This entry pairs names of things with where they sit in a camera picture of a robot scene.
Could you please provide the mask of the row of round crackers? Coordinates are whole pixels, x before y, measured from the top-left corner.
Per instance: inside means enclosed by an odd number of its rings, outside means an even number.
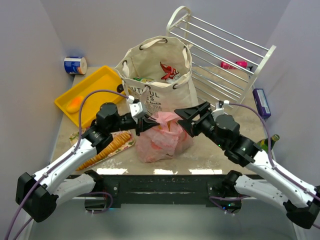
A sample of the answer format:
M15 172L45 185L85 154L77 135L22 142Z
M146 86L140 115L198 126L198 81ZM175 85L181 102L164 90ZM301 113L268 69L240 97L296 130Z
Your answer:
M98 153L96 156L92 157L91 159L87 160L85 163L80 165L76 170L84 170L99 161L105 159L109 154L115 152L118 150L120 147L122 147L125 143L127 143L131 138L131 134L128 131L121 132L117 134L112 142L104 148L100 153Z

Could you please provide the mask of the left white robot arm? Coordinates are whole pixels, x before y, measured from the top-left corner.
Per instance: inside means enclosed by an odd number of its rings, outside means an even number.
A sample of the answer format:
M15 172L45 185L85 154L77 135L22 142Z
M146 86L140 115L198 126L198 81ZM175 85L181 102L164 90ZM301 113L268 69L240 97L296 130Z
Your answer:
M129 109L128 113L119 115L114 103L102 104L95 120L75 145L49 166L33 175L25 172L18 178L16 203L37 223L46 220L62 201L58 187L80 165L110 146L113 133L135 130L139 135L158 126L141 102L131 103Z

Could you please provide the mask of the white metal rack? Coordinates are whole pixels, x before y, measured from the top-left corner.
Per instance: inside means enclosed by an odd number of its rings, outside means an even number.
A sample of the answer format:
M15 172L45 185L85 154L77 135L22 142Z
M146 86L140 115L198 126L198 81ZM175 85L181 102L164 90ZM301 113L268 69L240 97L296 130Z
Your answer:
M178 38L190 50L198 100L212 105L228 100L232 105L225 111L231 114L237 111L238 104L252 97L256 80L277 48L262 46L201 19L186 6L175 9L167 23L166 35ZM236 61L246 61L247 68ZM236 69L223 69L221 62Z

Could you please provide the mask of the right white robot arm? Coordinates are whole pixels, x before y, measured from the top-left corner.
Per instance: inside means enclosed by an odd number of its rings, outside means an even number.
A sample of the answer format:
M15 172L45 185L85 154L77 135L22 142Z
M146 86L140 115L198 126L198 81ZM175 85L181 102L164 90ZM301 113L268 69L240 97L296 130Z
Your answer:
M309 184L272 159L270 153L240 133L240 125L224 112L227 100L176 109L178 124L191 136L204 134L233 163L258 174L262 182L230 171L221 186L242 198L253 197L280 208L297 226L310 229L320 213L320 188Z

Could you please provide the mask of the dark toy plum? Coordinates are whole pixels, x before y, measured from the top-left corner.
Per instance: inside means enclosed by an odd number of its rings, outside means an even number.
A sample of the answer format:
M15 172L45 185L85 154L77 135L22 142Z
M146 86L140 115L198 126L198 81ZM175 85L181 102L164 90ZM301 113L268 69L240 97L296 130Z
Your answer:
M119 85L117 86L117 88L116 88L116 91L117 91L118 93L122 93L122 92L124 91L123 85L122 85L122 84L119 84Z

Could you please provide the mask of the pink packet behind rack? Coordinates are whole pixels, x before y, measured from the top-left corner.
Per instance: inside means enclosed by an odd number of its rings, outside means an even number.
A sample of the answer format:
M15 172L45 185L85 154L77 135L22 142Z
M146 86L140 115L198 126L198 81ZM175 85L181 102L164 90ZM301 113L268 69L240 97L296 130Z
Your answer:
M226 62L224 62L224 61L222 61L222 62L220 63L220 67L221 67L222 69L225 69L225 70L235 70L235 69L236 69L236 67L234 67L234 66L232 66L232 65L230 65L230 64L228 64L228 63L226 63Z

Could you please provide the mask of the red white snack packet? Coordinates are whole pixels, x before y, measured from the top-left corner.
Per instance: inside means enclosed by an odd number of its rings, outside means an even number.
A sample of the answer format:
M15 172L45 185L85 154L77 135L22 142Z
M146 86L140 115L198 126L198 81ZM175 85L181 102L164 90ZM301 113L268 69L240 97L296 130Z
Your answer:
M163 71L163 76L160 78L162 83L178 84L181 79L181 73L172 66L160 62L160 67Z

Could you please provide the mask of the beige canvas tote bag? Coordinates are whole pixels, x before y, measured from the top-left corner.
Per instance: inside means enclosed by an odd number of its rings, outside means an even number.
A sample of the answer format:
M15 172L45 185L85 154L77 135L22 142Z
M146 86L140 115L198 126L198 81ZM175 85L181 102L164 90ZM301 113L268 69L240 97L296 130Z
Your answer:
M175 84L161 82L164 75L160 63L178 70L182 77ZM152 115L198 105L192 80L192 56L188 47L176 37L156 36L128 50L115 67L127 95L143 102ZM133 78L150 78L142 83Z

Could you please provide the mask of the orange toy mango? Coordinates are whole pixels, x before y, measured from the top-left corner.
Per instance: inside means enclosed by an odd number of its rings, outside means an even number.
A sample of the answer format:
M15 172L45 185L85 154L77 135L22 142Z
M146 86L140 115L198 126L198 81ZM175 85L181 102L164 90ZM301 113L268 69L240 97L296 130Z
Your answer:
M84 97L79 95L73 98L66 106L66 111L70 114L77 113L80 110Z

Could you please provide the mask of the purple box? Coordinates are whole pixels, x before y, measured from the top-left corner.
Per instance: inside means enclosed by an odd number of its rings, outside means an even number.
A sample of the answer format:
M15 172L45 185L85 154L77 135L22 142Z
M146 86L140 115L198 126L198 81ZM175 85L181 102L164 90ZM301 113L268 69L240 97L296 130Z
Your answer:
M257 112L264 119L268 119L271 116L271 111L265 96L265 92L262 88L255 88L252 91Z

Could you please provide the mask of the green chips bag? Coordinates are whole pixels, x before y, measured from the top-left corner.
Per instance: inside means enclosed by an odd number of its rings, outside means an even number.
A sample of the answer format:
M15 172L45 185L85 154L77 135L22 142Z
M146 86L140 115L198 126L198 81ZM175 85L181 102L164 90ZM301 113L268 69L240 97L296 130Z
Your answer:
M152 78L145 78L145 77L134 77L133 80L145 83L145 84L152 84L155 83L156 81Z

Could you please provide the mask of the green glass bottle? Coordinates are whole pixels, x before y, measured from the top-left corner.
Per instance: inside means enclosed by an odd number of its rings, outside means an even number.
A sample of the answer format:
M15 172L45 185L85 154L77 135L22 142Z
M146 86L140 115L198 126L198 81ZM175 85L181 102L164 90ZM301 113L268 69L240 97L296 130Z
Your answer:
M257 144L260 146L262 150L265 152L268 152L269 147L272 150L275 143L280 139L280 136L278 134L274 134L270 137L270 140L268 138L262 139L257 142Z

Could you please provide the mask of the pink plastic bag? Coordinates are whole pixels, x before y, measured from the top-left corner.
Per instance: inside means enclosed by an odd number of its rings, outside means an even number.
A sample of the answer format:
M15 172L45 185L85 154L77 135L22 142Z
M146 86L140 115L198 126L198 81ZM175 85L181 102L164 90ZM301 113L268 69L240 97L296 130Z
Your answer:
M136 139L136 152L143 163L173 159L193 145L193 139L178 124L181 118L174 112L156 112L152 116L158 123ZM176 122L174 131L169 131L167 122Z

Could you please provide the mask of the black base frame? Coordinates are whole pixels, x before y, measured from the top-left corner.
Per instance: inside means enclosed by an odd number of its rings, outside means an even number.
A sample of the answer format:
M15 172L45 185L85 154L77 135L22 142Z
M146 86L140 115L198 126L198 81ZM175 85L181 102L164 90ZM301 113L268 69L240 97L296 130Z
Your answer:
M226 186L226 175L101 175L91 195L83 194L87 211L124 205L221 206L233 214L242 207L242 195Z

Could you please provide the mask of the floral rectangular plate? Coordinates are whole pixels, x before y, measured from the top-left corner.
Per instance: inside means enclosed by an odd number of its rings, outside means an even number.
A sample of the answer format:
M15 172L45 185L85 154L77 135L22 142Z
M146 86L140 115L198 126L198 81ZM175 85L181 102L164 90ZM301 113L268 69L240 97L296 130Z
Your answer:
M85 163L87 166L91 166L91 165L98 163L102 160L110 158L113 155L118 154L118 153L132 147L135 144L135 139L129 130L114 132L114 133L112 133L112 137L113 137L113 141L115 141L115 143L111 143L108 146L108 148L110 148L112 151L110 151L108 154L99 153L97 156L88 160Z

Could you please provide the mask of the yellow toy banana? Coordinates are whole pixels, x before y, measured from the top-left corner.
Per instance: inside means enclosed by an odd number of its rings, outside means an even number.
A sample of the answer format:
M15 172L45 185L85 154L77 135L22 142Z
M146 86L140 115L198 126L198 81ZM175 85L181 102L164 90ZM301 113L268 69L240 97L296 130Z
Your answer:
M167 122L167 127L168 127L168 130L170 132L173 132L175 130L175 127L176 127L176 122L175 121L168 121Z

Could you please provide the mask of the yellow plastic tray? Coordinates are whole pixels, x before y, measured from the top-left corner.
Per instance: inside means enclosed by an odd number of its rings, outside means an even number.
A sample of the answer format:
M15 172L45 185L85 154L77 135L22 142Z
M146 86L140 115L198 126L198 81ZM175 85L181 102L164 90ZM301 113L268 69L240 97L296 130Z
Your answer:
M77 83L71 89L55 99L54 103L62 112L76 125L79 125L79 113L70 113L67 111L69 104L74 98L81 96L86 97L93 91L111 90L116 91L117 87L122 84L118 74L108 66L102 66L85 79ZM96 113L104 103L117 104L124 98L114 93L99 92L90 96L84 103L81 111L81 126L88 127L96 118Z

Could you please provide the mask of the blue white tissue roll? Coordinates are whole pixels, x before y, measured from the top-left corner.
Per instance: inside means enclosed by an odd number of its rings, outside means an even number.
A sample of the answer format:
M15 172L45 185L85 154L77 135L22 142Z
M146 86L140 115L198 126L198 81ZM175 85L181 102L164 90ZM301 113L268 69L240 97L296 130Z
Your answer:
M85 75L87 72L87 61L84 57L65 57L63 61L65 71L70 75Z

